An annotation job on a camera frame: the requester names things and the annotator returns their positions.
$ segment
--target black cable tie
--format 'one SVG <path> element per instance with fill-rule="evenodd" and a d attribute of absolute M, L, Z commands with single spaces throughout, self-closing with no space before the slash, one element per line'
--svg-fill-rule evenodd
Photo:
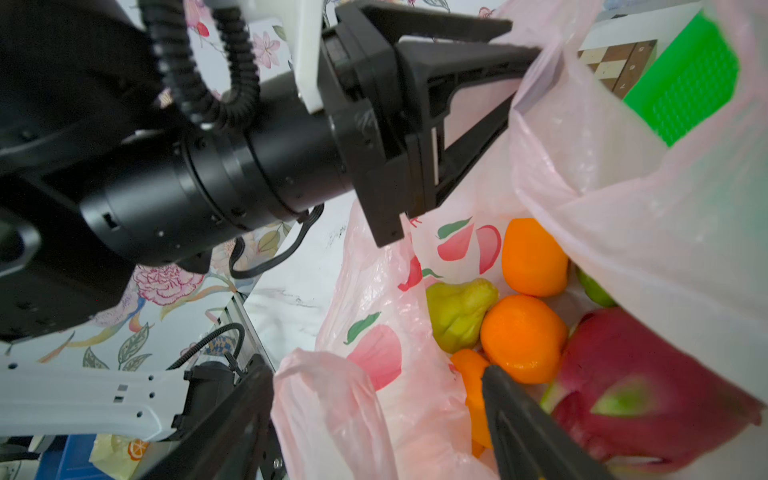
<path fill-rule="evenodd" d="M 293 242 L 293 245 L 291 245 L 288 250 L 282 252 L 280 255 L 277 255 L 274 258 L 270 258 L 269 260 L 259 263 L 255 267 L 249 268 L 248 270 L 235 270 L 235 263 L 240 259 L 241 256 L 243 256 L 243 252 L 245 252 L 245 240 L 243 240 L 242 237 L 238 237 L 235 240 L 235 247 L 232 249 L 232 255 L 230 255 L 230 275 L 232 278 L 237 280 L 254 278 L 255 276 L 259 276 L 267 270 L 272 269 L 287 260 L 288 257 L 290 257 L 293 252 L 299 248 L 299 245 L 301 245 L 301 243 L 304 241 L 304 237 L 306 237 L 306 233 L 309 232 L 311 226 L 317 222 L 317 220 L 320 218 L 320 215 L 323 214 L 324 209 L 325 204 L 317 205 L 312 209 L 312 212 L 309 214 L 309 216 L 306 217 L 306 221 L 302 222 L 301 230 L 299 230 L 299 237 L 296 238 L 296 241 Z"/>

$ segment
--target white plastic bag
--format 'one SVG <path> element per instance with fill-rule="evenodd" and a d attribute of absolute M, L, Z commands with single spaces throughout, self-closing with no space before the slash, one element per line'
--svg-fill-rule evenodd
<path fill-rule="evenodd" d="M 513 102 L 511 184 L 625 309 L 768 402 L 768 4 L 713 6 L 740 58 L 728 104 L 667 150 L 562 42 L 538 65 L 556 82 L 532 72 Z"/>
<path fill-rule="evenodd" d="M 294 480 L 496 478 L 492 458 L 470 454 L 462 381 L 432 338 L 424 289 L 483 276 L 512 293 L 498 249 L 519 217 L 537 218 L 648 326 L 768 399 L 756 370 L 768 364 L 768 300 L 758 295 L 768 285 L 768 196 L 759 189 L 768 184 L 767 93 L 758 85 L 768 82 L 755 30 L 766 6 L 717 3 L 726 33 L 738 36 L 739 91 L 668 151 L 576 61 L 599 3 L 502 6 L 498 15 L 515 26 L 498 41 L 544 50 L 522 82 L 460 91 L 446 143 L 519 88 L 508 131 L 441 208 L 404 221 L 401 242 L 377 249 L 353 208 L 317 352 L 295 351 L 275 377 L 273 421 Z M 571 324 L 595 308 L 573 277 L 547 302 Z M 759 478 L 756 452 L 767 445 L 765 429 L 748 429 L 671 478 L 722 478 L 735 468 Z"/>

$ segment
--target dragon fruit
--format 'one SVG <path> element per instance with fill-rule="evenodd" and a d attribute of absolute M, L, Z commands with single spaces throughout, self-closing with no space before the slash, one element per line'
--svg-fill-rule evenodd
<path fill-rule="evenodd" d="M 646 472 L 683 468 L 763 408 L 621 308 L 584 316 L 541 406 L 593 458 Z"/>

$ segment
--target blue container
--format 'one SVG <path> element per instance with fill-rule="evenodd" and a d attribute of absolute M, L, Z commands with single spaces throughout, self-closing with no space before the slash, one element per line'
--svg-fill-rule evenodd
<path fill-rule="evenodd" d="M 42 455 L 35 480 L 110 480 L 88 461 L 96 435 L 70 435 L 64 450 Z"/>

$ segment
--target marble countertop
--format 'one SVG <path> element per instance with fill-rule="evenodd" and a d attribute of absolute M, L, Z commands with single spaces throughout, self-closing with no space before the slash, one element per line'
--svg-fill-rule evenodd
<path fill-rule="evenodd" d="M 301 247 L 262 275 L 245 302 L 275 369 L 295 348 L 315 349 L 341 271 L 346 225 L 356 198 L 352 191 L 328 201 Z M 293 244 L 299 230 L 297 225 L 290 231 L 278 254 Z"/>

